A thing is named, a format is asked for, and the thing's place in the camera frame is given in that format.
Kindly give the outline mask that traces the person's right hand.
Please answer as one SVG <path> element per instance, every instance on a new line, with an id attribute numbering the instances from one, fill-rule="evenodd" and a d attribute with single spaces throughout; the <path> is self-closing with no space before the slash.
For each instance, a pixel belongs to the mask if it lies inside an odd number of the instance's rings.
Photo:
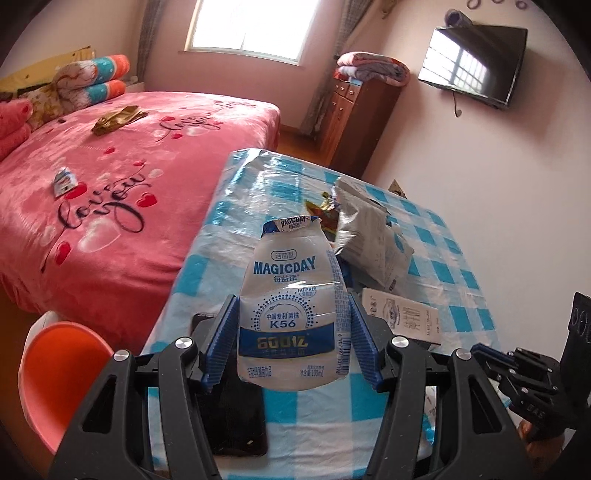
<path id="1" fill-rule="evenodd" d="M 534 479 L 577 479 L 581 469 L 581 448 L 577 434 L 566 443 L 560 435 L 546 440 L 533 440 L 534 425 L 521 420 L 518 433 L 533 470 Z"/>

